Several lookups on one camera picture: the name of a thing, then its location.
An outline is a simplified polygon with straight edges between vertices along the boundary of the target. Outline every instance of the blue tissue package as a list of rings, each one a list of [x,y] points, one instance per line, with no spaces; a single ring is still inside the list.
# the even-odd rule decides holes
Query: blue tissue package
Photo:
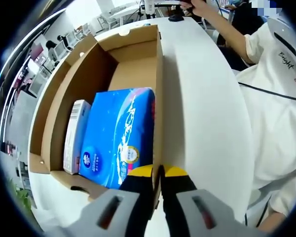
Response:
[[[89,113],[79,174],[118,189],[129,171],[152,164],[153,127],[150,88],[98,92]]]

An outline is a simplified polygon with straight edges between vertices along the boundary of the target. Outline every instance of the computer mouse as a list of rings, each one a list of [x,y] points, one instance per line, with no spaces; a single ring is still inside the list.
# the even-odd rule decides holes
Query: computer mouse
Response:
[[[178,14],[172,15],[168,19],[169,19],[169,21],[173,21],[173,22],[184,21],[184,18]]]

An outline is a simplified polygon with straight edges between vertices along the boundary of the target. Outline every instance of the open cardboard box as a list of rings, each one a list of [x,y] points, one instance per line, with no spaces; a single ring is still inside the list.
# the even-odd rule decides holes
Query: open cardboard box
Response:
[[[95,199],[107,188],[63,170],[72,106],[79,99],[92,104],[99,91],[151,87],[155,93],[152,180],[155,183],[162,157],[162,49],[156,25],[135,28],[125,36],[117,34],[101,42],[87,38],[86,45],[92,42],[92,47],[80,46],[71,52],[37,105],[30,134],[30,171],[50,173],[68,188],[85,191],[90,199]],[[80,52],[84,55],[77,58]]]

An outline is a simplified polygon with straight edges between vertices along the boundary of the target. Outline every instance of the hand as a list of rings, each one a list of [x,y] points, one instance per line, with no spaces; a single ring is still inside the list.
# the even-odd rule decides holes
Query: hand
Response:
[[[234,11],[235,9],[237,9],[237,7],[233,6],[233,5],[226,5],[226,6],[224,6],[224,8],[231,10],[231,11]]]
[[[210,7],[203,1],[203,0],[191,0],[191,3],[187,2],[180,2],[181,8],[183,10],[186,10],[188,8],[194,7],[193,8],[193,13],[194,15],[204,17],[204,15],[208,12],[211,11]]]

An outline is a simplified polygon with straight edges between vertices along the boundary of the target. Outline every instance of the white t-shirt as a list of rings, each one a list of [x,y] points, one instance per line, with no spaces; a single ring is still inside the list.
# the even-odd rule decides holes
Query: white t-shirt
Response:
[[[238,81],[296,98],[296,63],[272,37],[267,23],[245,38],[247,55],[256,65],[237,74]],[[296,101],[245,86],[241,90],[256,152],[253,188],[259,189],[296,171]],[[295,199],[289,200],[295,202],[296,185],[292,187]],[[287,215],[290,210],[276,211]]]

